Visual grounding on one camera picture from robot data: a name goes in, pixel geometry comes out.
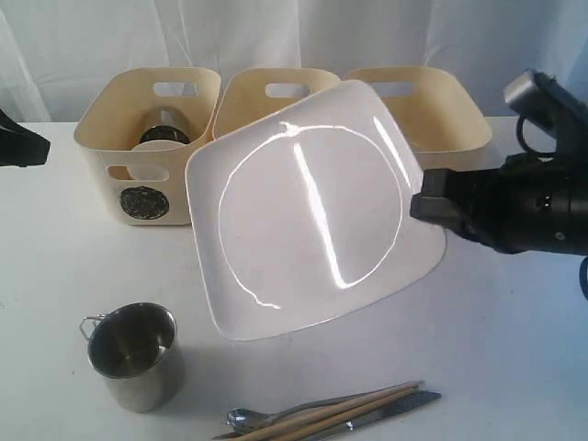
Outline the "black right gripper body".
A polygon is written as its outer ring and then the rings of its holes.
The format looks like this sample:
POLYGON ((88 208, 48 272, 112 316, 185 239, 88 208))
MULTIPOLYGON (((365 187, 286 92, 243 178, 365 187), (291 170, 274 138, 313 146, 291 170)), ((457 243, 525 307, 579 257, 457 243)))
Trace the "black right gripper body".
POLYGON ((505 254, 587 254, 587 160, 509 156, 460 172, 460 233, 505 254))

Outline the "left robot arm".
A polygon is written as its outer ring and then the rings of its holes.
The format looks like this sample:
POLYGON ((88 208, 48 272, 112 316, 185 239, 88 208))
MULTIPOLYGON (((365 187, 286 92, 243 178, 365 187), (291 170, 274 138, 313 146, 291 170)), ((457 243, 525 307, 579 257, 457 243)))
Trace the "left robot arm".
POLYGON ((50 141, 19 125, 3 110, 0 114, 1 165, 28 167, 46 164, 50 152, 50 141))

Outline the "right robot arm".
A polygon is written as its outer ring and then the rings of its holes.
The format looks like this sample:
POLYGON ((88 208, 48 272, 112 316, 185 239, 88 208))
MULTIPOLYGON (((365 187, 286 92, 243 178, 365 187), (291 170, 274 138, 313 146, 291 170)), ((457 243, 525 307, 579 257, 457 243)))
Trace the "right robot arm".
POLYGON ((504 254, 587 253, 587 106, 545 73, 504 90, 522 151, 498 168, 424 171, 413 218, 504 254))

